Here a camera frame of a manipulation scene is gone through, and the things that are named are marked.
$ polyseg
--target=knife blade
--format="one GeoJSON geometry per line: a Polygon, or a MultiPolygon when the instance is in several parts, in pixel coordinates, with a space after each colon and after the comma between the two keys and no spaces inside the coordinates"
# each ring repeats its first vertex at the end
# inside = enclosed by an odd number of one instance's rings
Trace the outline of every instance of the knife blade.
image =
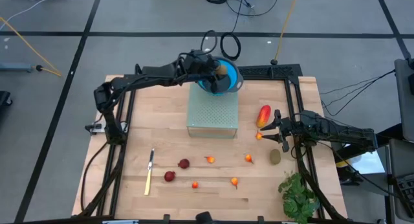
{"type": "Polygon", "coordinates": [[[154,148],[151,150],[151,154],[149,154],[147,183],[145,184],[145,192],[144,192],[145,196],[149,195],[149,187],[151,186],[151,173],[153,171],[153,161],[154,161],[154,148]]]}

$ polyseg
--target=wooden table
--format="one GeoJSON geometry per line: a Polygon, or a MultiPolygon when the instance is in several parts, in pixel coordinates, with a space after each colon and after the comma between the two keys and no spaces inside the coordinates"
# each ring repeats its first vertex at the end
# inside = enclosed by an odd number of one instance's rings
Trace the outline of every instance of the wooden table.
{"type": "MultiPolygon", "coordinates": [[[[136,92],[116,218],[162,219],[164,214],[170,214],[171,219],[195,219],[196,214],[208,210],[214,219],[219,220],[257,220],[258,216],[264,216],[267,221],[288,220],[283,213],[278,185],[285,179],[284,172],[298,170],[296,161],[290,153],[282,153],[281,162],[271,165],[269,152],[274,148],[282,152],[281,144],[255,138],[256,118],[263,105],[269,104],[272,111],[280,109],[282,118],[289,115],[283,82],[245,81],[239,91],[236,139],[188,136],[189,87],[189,84],[182,87],[157,86],[136,92]],[[144,196],[151,148],[155,149],[151,191],[149,196],[144,196]],[[247,153],[252,155],[254,164],[245,161],[247,153]],[[214,156],[215,162],[207,163],[204,156],[214,156]],[[177,167],[181,159],[190,160],[188,169],[177,167]],[[164,181],[167,171],[176,172],[173,182],[164,181]],[[237,190],[230,183],[231,177],[239,178],[237,190]],[[199,182],[198,189],[191,188],[193,181],[199,182]]],[[[316,79],[300,77],[300,87],[304,108],[323,115],[316,79]]],[[[291,90],[297,112],[293,86],[291,90]]],[[[104,134],[91,137],[85,164],[104,142],[104,134]]],[[[292,147],[292,137],[288,137],[288,142],[292,147]]],[[[106,147],[89,168],[85,204],[102,184],[108,149],[106,147]]],[[[347,216],[332,152],[326,146],[318,145],[313,154],[321,190],[337,211],[347,216]]],[[[104,213],[108,213],[108,197],[111,195],[110,188],[104,213]]],[[[80,189],[73,214],[79,212],[80,189]]]]}

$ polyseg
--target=yellow rope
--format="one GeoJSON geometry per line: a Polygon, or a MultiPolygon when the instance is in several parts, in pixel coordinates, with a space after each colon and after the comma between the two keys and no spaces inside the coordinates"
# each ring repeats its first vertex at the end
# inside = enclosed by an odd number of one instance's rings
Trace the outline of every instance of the yellow rope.
{"type": "Polygon", "coordinates": [[[42,70],[44,70],[44,71],[47,71],[47,72],[50,72],[50,73],[52,73],[52,74],[55,74],[56,76],[62,76],[61,75],[61,73],[60,73],[60,71],[57,69],[57,68],[55,68],[46,58],[44,58],[40,53],[38,53],[37,52],[37,50],[36,49],[34,49],[29,43],[28,43],[28,41],[26,41],[24,38],[23,38],[23,36],[21,36],[21,34],[14,28],[14,27],[12,27],[5,19],[3,19],[2,17],[0,17],[0,21],[3,21],[3,22],[5,22],[5,24],[10,28],[10,29],[12,29],[13,31],[14,31],[14,33],[16,33],[17,34],[17,36],[19,36],[20,38],[21,38],[21,40],[23,40],[23,42],[25,42],[26,43],[26,45],[30,48],[30,49],[32,49],[32,51],[34,52],[34,53],[36,53],[45,63],[47,63],[49,66],[50,66],[50,68],[52,68],[52,69],[54,69],[56,72],[54,72],[54,71],[51,71],[51,70],[48,70],[48,69],[45,69],[45,68],[42,68],[42,70]]]}
{"type": "Polygon", "coordinates": [[[278,59],[278,56],[279,56],[279,51],[280,51],[280,48],[281,48],[281,46],[282,46],[282,37],[283,37],[283,33],[285,33],[285,28],[286,28],[286,26],[287,26],[287,22],[289,21],[290,15],[291,15],[291,14],[292,14],[292,12],[293,12],[293,8],[295,7],[295,3],[296,3],[296,0],[293,0],[292,5],[290,6],[289,13],[287,14],[287,17],[286,17],[285,23],[283,24],[282,32],[281,32],[280,37],[279,37],[278,50],[276,51],[276,55],[274,56],[274,59],[275,59],[275,60],[277,60],[277,59],[278,59]]]}

